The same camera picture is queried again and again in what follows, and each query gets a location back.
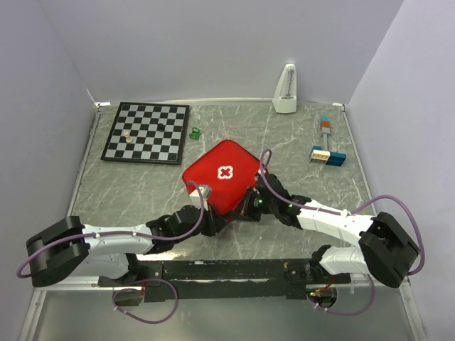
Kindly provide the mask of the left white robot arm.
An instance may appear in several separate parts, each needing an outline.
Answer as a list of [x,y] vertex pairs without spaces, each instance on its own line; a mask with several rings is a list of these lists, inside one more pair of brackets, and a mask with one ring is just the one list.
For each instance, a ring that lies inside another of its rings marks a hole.
[[102,276],[130,286],[140,277],[139,255],[170,251],[199,234],[213,237],[228,222],[212,207],[192,205],[133,227],[96,227],[69,216],[26,242],[29,278],[36,288],[69,276]]

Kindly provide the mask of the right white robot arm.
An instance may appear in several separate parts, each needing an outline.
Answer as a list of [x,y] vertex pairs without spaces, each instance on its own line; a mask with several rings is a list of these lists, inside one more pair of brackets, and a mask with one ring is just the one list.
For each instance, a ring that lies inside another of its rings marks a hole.
[[359,215],[292,195],[273,174],[257,176],[255,186],[247,189],[236,210],[244,220],[258,222],[262,215],[273,215],[286,226],[344,242],[344,247],[327,244],[312,254],[310,274],[319,283],[334,275],[364,274],[398,288],[424,264],[422,238],[411,238],[391,214]]

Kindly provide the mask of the red black medicine case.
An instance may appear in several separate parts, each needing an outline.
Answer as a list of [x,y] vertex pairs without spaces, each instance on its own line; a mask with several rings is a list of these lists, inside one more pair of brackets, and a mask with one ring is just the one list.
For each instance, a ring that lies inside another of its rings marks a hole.
[[247,189],[256,183],[259,159],[233,140],[223,140],[184,170],[182,180],[187,192],[198,185],[211,188],[208,203],[214,211],[231,223],[229,216],[242,201]]

